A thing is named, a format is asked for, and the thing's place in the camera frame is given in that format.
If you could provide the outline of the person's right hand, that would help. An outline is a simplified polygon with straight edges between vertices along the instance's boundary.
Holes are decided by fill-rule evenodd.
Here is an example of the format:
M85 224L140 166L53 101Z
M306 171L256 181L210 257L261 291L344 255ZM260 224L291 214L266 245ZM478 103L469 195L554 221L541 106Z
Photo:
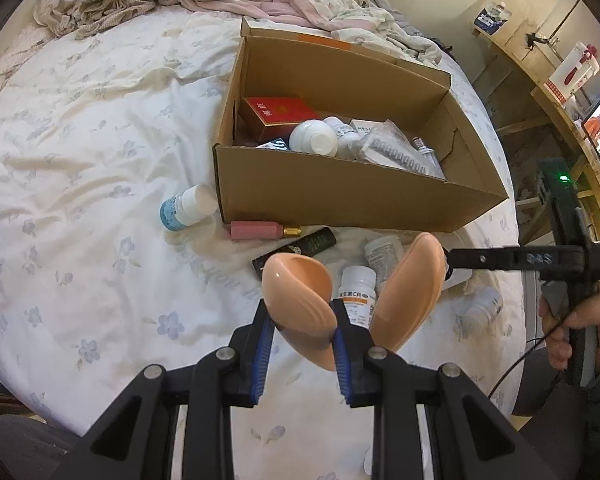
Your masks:
M541 296L539 316L542 318L544 334L550 333L545 342L548 362L555 370L565 370L568 366L568 360L571 358L572 347L568 342L569 331L595 326L598 341L595 368L600 372L600 286L598 286L596 295L581 302L562 323L554 318L545 297Z

